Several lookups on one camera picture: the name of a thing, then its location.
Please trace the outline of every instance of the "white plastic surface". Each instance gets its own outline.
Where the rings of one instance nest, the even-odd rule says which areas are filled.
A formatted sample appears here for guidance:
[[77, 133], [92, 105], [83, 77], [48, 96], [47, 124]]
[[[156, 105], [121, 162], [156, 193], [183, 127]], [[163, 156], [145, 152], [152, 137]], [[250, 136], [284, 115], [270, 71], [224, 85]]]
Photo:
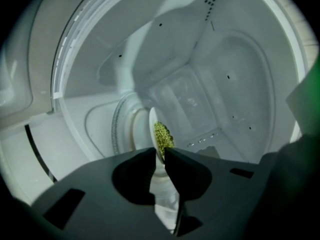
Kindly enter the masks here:
[[30, 123], [33, 141], [44, 163], [57, 180], [90, 162], [72, 136], [61, 113]]
[[[210, 6], [204, 0], [154, 0], [149, 7], [142, 0], [115, 1], [120, 2], [111, 6], [105, 0], [104, 12], [92, 14], [72, 42], [63, 41], [72, 49], [61, 55], [61, 65], [67, 64], [60, 100], [82, 150], [87, 146], [106, 156], [115, 133], [110, 136], [98, 122], [110, 122], [103, 118], [105, 105], [88, 114], [70, 101], [96, 99], [104, 94], [87, 94], [103, 92], [105, 104], [113, 104], [108, 114], [126, 92], [138, 92], [141, 100], [151, 96], [177, 147], [186, 150], [216, 145], [221, 158], [258, 163], [264, 153], [292, 140], [295, 120], [285, 98], [305, 73], [304, 58], [275, 2], [216, 0], [206, 21]], [[123, 7], [133, 15], [139, 11], [139, 17], [122, 15]], [[90, 118], [86, 128], [84, 117]], [[214, 133], [219, 138], [211, 138]], [[143, 134], [134, 135], [133, 142], [142, 144]]]
[[54, 183], [30, 145], [25, 127], [0, 133], [0, 173], [11, 194], [31, 205]]
[[133, 121], [133, 142], [136, 150], [150, 148], [153, 145], [152, 135], [149, 130], [149, 111], [139, 110]]
[[17, 116], [17, 113], [27, 109], [33, 101], [28, 65], [29, 41], [41, 1], [33, 0], [25, 8], [0, 46], [0, 129], [28, 119], [28, 113], [24, 116]]
[[176, 227], [179, 210], [179, 193], [169, 176], [153, 176], [150, 192], [155, 195], [155, 214], [168, 230], [173, 231]]

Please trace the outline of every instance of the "green food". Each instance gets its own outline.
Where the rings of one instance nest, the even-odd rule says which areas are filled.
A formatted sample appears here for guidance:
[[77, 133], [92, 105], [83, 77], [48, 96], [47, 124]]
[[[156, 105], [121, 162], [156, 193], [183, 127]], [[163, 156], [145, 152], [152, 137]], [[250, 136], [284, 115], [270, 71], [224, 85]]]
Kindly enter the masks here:
[[162, 122], [154, 123], [155, 140], [159, 148], [159, 152], [165, 159], [165, 148], [174, 148], [174, 137], [170, 135], [170, 131]]

